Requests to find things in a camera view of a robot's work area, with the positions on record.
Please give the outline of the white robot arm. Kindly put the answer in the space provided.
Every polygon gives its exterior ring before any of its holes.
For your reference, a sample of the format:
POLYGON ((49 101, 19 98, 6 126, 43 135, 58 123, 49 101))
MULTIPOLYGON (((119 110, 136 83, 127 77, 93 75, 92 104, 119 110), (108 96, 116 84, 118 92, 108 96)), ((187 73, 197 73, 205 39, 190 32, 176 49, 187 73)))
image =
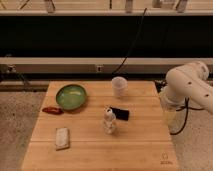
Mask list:
POLYGON ((213 87, 206 80, 209 77, 207 65, 194 61, 174 67, 166 74, 167 85, 159 93, 164 122, 170 125, 178 107, 189 98, 213 114, 213 87))

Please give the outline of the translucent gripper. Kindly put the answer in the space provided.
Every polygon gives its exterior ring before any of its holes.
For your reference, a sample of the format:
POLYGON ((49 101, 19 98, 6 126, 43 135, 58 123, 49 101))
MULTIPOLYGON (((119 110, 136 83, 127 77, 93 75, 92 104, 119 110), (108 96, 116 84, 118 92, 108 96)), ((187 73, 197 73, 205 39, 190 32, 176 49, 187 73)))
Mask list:
POLYGON ((182 103, 172 102, 170 99, 167 98, 166 94, 163 91, 159 93, 159 98, 163 109, 164 122, 168 126, 171 126, 176 116, 176 110, 182 105, 182 103))

